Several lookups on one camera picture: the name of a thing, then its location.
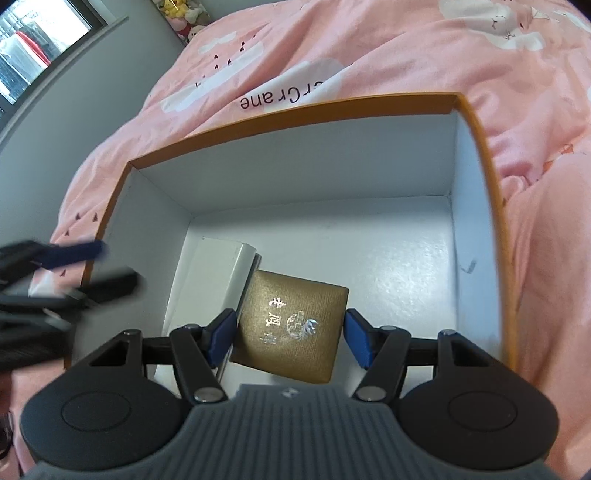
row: metal pivot screw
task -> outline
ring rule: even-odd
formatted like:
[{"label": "metal pivot screw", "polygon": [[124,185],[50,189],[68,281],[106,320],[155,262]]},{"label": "metal pivot screw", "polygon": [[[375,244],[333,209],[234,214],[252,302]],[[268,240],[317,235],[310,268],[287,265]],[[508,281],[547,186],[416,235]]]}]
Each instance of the metal pivot screw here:
[{"label": "metal pivot screw", "polygon": [[193,398],[201,403],[215,403],[223,398],[223,391],[216,387],[199,388],[194,394]]},{"label": "metal pivot screw", "polygon": [[386,398],[386,391],[381,387],[368,385],[357,390],[357,398],[363,401],[380,401]]}]

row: round black disc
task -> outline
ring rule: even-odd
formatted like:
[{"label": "round black disc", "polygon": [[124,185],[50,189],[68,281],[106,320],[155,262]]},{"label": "round black disc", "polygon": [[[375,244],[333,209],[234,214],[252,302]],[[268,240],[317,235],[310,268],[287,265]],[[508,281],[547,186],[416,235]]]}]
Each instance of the round black disc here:
[{"label": "round black disc", "polygon": [[437,378],[419,385],[400,402],[402,429],[431,455],[474,470],[509,470],[545,457],[558,427],[553,406],[527,384],[496,390],[494,380],[478,382],[476,391],[470,382]]},{"label": "round black disc", "polygon": [[71,471],[135,463],[178,432],[187,406],[118,367],[72,369],[33,397],[21,431],[33,457]]}]

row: gray gripper base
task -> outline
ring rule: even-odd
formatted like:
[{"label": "gray gripper base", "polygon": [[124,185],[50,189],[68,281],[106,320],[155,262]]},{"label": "gray gripper base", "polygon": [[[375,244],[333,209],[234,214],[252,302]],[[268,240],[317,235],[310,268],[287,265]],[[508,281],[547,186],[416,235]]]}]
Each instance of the gray gripper base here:
[{"label": "gray gripper base", "polygon": [[[383,404],[352,400],[330,386],[297,391],[245,385],[232,401],[195,407],[168,445],[134,465],[68,472],[41,463],[26,478],[558,480],[542,461],[505,472],[448,465],[408,440]],[[112,448],[118,448],[116,438]]]}]

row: pink duvet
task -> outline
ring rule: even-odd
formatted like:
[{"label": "pink duvet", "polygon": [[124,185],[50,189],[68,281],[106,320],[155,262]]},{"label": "pink duvet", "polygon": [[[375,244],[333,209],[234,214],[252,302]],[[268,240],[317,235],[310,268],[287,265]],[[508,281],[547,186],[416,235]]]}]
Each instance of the pink duvet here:
[{"label": "pink duvet", "polygon": [[[52,240],[93,236],[125,163],[189,135],[306,103],[451,90],[476,109],[502,179],[519,372],[560,414],[548,464],[578,479],[591,468],[591,24],[566,1],[290,0],[225,17],[84,162]],[[38,289],[81,273],[39,276]]]}]

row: window frame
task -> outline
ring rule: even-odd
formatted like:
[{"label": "window frame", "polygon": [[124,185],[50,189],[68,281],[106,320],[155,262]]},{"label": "window frame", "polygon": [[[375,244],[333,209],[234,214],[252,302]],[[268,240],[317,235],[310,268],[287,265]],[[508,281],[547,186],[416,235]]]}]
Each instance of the window frame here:
[{"label": "window frame", "polygon": [[[15,0],[11,0],[9,2],[3,2],[3,8],[0,8],[0,14],[4,13],[4,10],[11,6]],[[66,49],[61,55],[58,56],[55,60],[51,62],[50,65],[47,66],[43,72],[33,80],[32,84],[30,84],[22,95],[17,99],[14,104],[11,104],[4,95],[0,94],[0,131],[4,129],[7,123],[11,120],[11,118],[16,114],[17,110],[21,107],[23,103],[27,101],[27,99],[31,96],[33,91],[37,90],[40,85],[45,81],[45,79],[51,75],[59,65],[68,58],[69,55],[72,54],[77,48],[79,48],[82,44],[84,44],[89,37],[95,35],[99,30],[107,25],[106,21],[98,14],[98,12],[92,7],[88,0],[66,0],[71,6],[72,10],[76,15],[78,15],[85,23],[88,24],[90,30],[80,37],[74,44]]]}]

